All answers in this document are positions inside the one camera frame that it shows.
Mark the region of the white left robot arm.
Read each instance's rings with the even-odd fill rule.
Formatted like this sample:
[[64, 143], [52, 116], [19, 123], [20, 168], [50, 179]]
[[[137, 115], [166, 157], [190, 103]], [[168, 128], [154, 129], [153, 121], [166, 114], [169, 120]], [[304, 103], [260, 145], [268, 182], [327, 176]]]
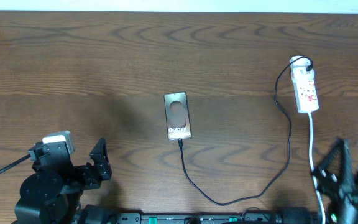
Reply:
[[74, 166], [65, 141], [38, 142], [29, 155], [34, 174], [20, 187], [17, 223], [72, 223], [83, 192], [100, 188], [112, 176], [104, 138], [89, 154], [93, 164]]

